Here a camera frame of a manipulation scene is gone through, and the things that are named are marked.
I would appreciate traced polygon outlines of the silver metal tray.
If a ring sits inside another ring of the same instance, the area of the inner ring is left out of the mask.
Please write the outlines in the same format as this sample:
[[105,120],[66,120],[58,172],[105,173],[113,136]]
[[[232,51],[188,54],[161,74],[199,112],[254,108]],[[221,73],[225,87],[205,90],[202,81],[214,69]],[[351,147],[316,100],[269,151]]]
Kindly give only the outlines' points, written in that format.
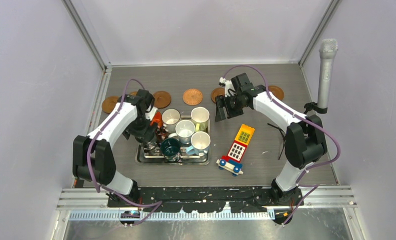
[[[191,116],[188,115],[181,115],[181,120],[191,120]],[[198,155],[187,155],[185,153],[185,149],[189,146],[190,144],[182,144],[181,145],[181,160],[179,162],[167,162],[163,155],[161,154],[160,150],[160,145],[161,143],[169,138],[168,135],[170,133],[166,132],[164,127],[162,126],[161,128],[158,128],[156,130],[155,137],[153,139],[153,142],[158,143],[159,149],[157,152],[154,154],[147,154],[144,153],[142,144],[138,144],[138,148],[136,151],[136,162],[141,164],[141,165],[173,165],[173,166],[181,166],[181,165],[198,165],[198,166],[204,166],[208,164],[209,159],[208,159],[208,153],[204,156],[198,156]]]

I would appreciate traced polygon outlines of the light patterned wooden coaster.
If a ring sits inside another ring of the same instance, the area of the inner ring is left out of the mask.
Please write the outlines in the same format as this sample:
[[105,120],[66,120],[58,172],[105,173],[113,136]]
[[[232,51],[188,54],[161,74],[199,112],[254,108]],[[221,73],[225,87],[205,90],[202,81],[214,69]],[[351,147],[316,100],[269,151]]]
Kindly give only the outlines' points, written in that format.
[[183,93],[182,99],[187,105],[195,106],[202,101],[203,94],[196,88],[190,88]]

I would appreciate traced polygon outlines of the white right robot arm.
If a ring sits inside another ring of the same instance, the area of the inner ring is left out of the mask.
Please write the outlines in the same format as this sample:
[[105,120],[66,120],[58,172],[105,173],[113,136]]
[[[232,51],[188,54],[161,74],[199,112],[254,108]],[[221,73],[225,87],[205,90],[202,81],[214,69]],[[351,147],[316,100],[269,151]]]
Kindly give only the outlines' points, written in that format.
[[326,152],[325,134],[319,117],[297,112],[276,98],[266,86],[254,86],[246,73],[219,79],[224,95],[217,96],[215,121],[243,115],[249,107],[273,121],[285,132],[287,158],[281,173],[272,181],[269,197],[276,205],[291,203],[297,195],[301,174]]

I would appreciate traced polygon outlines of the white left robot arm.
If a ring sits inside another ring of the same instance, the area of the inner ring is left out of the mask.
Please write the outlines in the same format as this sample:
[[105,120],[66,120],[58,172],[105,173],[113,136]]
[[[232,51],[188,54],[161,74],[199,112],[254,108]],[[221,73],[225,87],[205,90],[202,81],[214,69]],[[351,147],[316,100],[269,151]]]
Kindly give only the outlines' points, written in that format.
[[112,149],[120,136],[126,139],[134,137],[140,145],[153,147],[158,128],[153,121],[156,113],[154,97],[147,90],[140,89],[136,95],[121,96],[98,128],[74,139],[73,175],[94,183],[97,190],[105,187],[115,191],[127,207],[135,206],[139,201],[137,181],[117,171]]

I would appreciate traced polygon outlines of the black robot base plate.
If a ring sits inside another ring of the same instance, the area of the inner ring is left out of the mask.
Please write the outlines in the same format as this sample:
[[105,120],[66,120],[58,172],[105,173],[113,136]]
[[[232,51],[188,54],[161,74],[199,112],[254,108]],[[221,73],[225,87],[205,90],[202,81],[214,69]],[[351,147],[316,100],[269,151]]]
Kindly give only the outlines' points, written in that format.
[[141,187],[130,200],[148,213],[157,202],[158,213],[220,213],[225,207],[231,213],[260,213],[273,206],[290,211],[301,204],[302,196],[299,188],[279,195],[263,186]]

